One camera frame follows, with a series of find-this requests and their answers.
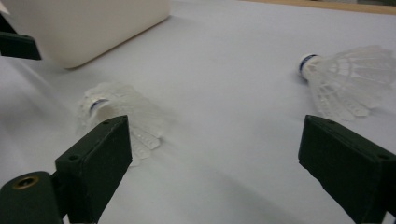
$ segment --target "brass screw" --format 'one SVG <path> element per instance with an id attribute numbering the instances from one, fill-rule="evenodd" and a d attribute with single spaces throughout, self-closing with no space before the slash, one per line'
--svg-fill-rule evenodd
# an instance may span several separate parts
<path id="1" fill-rule="evenodd" d="M 30 187 L 32 187 L 33 185 L 35 185 L 38 182 L 38 179 L 39 178 L 36 175 L 26 176 L 26 177 L 16 181 L 14 183 L 14 185 L 12 186 L 12 188 L 14 188 L 14 189 L 27 189 L 27 188 L 30 188 Z"/>

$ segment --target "shuttlecock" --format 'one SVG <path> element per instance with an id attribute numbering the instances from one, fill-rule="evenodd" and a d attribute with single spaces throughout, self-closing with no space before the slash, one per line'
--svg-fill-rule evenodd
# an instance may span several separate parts
<path id="1" fill-rule="evenodd" d="M 330 57 L 310 54 L 299 63 L 322 117 L 334 121 L 368 116 L 391 92 L 396 78 L 392 51 L 379 46 L 350 49 Z"/>
<path id="2" fill-rule="evenodd" d="M 120 83 L 101 83 L 85 92 L 78 107 L 78 134 L 83 135 L 100 122 L 127 115 L 131 133 L 132 165 L 150 156 L 160 145 L 164 119 L 159 108 L 134 90 Z"/>

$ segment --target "white surface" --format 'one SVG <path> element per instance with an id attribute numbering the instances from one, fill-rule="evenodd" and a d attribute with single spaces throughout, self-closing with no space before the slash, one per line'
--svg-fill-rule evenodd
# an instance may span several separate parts
<path id="1" fill-rule="evenodd" d="M 22 35 L 35 39 L 41 56 L 60 66 L 82 65 L 163 21 L 169 0 L 2 0 L 5 15 Z"/>
<path id="2" fill-rule="evenodd" d="M 0 184 L 53 172 L 77 140 L 83 92 L 122 81 L 170 125 L 100 223 L 353 223 L 298 163 L 304 116 L 316 111 L 295 64 L 307 52 L 396 50 L 396 17 L 231 1 L 174 2 L 171 14 L 75 70 L 0 58 Z M 396 153 L 394 96 L 346 126 Z"/>

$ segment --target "white paper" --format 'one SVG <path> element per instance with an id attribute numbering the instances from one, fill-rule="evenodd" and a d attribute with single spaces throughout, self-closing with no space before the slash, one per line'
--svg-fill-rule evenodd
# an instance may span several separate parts
<path id="1" fill-rule="evenodd" d="M 353 223 L 298 163 L 304 116 L 317 112 L 295 65 L 306 53 L 396 50 L 396 17 L 233 1 L 173 2 L 171 14 L 78 69 L 0 58 L 0 183 L 53 172 L 76 141 L 68 118 L 83 92 L 121 81 L 170 125 L 100 223 Z M 37 107 L 43 85 L 65 115 Z M 396 153 L 394 96 L 346 126 Z"/>

